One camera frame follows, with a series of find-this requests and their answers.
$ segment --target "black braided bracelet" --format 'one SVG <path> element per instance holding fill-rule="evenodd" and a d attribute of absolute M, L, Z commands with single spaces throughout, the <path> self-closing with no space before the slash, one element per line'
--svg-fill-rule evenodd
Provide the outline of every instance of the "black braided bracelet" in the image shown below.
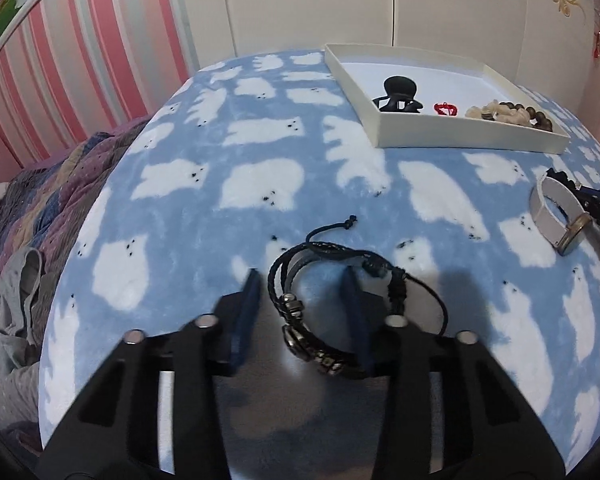
<path fill-rule="evenodd" d="M 291 293 L 293 280 L 303 267 L 319 260 L 342 262 L 360 259 L 362 268 L 375 278 L 382 278 L 388 272 L 391 273 L 391 280 L 387 286 L 390 302 L 388 315 L 404 315 L 404 301 L 407 298 L 406 282 L 408 280 L 423 287 L 438 302 L 443 316 L 442 327 L 438 334 L 443 335 L 448 325 L 446 305 L 436 291 L 423 281 L 411 276 L 404 269 L 394 266 L 380 254 L 369 250 L 351 249 L 333 242 L 311 241 L 315 235 L 331 229 L 351 229 L 356 221 L 357 218 L 352 215 L 344 222 L 314 229 L 306 236 L 303 243 L 280 254 L 269 269 L 267 278 L 269 297 L 286 322 L 286 325 L 283 326 L 283 336 L 288 348 L 305 361 L 317 362 L 326 373 L 330 375 L 343 374 L 348 378 L 364 378 L 366 376 L 355 354 L 334 348 L 315 336 L 302 320 L 304 305 Z M 298 258 L 289 269 L 291 261 L 296 256 Z M 280 270 L 280 288 L 282 289 L 280 296 L 276 293 L 275 284 L 278 270 Z"/>

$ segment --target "white watch strap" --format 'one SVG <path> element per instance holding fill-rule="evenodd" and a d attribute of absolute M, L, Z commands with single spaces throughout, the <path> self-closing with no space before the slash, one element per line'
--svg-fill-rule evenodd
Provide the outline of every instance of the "white watch strap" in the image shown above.
<path fill-rule="evenodd" d="M 568 223 L 571 224 L 585 211 L 573 193 L 557 180 L 542 175 L 531 192 L 530 209 L 531 218 L 538 230 L 552 246 L 557 247 L 567 232 L 563 221 L 547 207 L 546 199 L 555 202 L 566 213 Z"/>

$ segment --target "red string bracelet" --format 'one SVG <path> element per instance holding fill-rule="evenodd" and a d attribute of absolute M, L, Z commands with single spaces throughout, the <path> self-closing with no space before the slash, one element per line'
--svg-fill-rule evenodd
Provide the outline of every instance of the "red string bracelet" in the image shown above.
<path fill-rule="evenodd" d="M 448 115 L 448 116 L 456 116 L 458 115 L 458 107 L 454 105 L 450 105 L 448 103 L 435 104 L 433 105 L 435 111 L 438 112 L 438 115 Z"/>

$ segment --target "blue tablecloth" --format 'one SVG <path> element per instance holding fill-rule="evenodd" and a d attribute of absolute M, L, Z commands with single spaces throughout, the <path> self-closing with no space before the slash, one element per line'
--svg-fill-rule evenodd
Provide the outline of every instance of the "blue tablecloth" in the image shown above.
<path fill-rule="evenodd" d="M 374 149 L 320 52 L 197 73 L 123 157 L 67 261 L 42 355 L 43 441 L 126 330 L 179 329 L 239 290 L 250 267 L 266 274 L 310 230 L 355 214 L 355 228 L 327 238 L 375 250 L 439 291 L 448 333 L 480 335 L 573 466 L 600 434 L 600 230 L 557 256 L 528 199 L 551 166 L 600 187 L 600 145 L 524 90 L 570 133 L 562 156 Z M 315 331 L 344 348 L 341 271 L 311 266 L 298 294 Z M 413 287 L 408 316 L 431 331 L 440 323 Z M 281 324 L 267 298 L 247 364 L 218 381 L 234 477 L 368 478 L 385 383 L 320 375 L 283 347 Z"/>

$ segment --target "cream cardboard tray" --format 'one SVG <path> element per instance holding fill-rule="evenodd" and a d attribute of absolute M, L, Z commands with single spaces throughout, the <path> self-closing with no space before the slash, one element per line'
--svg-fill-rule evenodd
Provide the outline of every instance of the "cream cardboard tray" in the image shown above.
<path fill-rule="evenodd" d="M 494 148 L 562 153 L 570 136 L 546 110 L 553 132 L 525 126 L 467 119 L 471 106 L 522 103 L 541 110 L 512 82 L 484 63 L 442 52 L 376 44 L 327 44 L 324 59 L 356 110 L 371 143 L 379 148 Z M 384 96 L 384 80 L 403 75 L 418 85 L 419 114 L 381 112 L 372 99 Z M 456 117 L 440 116 L 436 103 L 458 107 Z"/>

